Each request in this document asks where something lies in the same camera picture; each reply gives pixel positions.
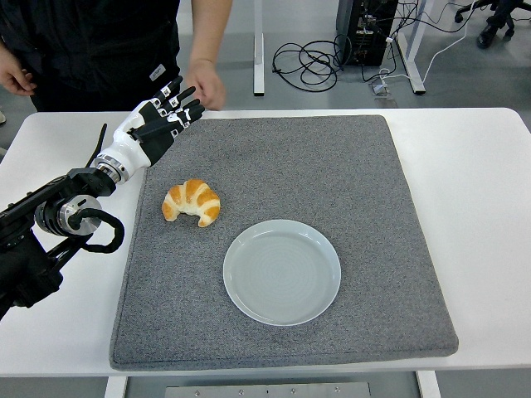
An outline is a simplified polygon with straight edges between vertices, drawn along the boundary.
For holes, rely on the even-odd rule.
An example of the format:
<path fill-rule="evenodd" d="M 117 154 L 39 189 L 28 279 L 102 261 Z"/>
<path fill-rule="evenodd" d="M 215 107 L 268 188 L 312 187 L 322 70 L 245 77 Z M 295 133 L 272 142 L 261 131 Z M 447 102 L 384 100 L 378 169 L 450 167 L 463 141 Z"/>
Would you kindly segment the person's right hand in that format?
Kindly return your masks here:
<path fill-rule="evenodd" d="M 37 85 L 32 82 L 32 73 L 22 67 L 20 61 L 3 42 L 1 42 L 0 56 L 1 85 L 15 95 L 34 95 Z"/>

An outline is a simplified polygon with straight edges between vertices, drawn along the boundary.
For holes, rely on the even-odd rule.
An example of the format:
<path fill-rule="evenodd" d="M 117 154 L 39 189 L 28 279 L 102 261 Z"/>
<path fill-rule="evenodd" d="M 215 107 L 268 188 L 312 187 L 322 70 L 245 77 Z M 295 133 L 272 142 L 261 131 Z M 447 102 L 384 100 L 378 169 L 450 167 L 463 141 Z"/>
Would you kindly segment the person's left hand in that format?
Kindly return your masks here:
<path fill-rule="evenodd" d="M 188 87 L 195 88 L 194 98 L 199 99 L 206 109 L 219 111 L 224 108 L 226 88 L 213 61 L 208 59 L 189 61 L 185 81 Z"/>

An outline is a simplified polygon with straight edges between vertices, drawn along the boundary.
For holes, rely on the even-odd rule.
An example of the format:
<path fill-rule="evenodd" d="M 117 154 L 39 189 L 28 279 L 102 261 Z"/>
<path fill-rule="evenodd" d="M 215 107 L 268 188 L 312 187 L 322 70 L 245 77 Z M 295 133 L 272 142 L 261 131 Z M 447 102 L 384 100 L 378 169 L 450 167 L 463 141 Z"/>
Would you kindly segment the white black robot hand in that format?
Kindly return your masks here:
<path fill-rule="evenodd" d="M 153 166 L 205 110 L 198 99 L 183 103 L 196 88 L 180 90 L 182 81 L 179 76 L 139 103 L 115 130 L 112 144 L 95 157 L 94 167 L 124 183 L 139 169 Z"/>

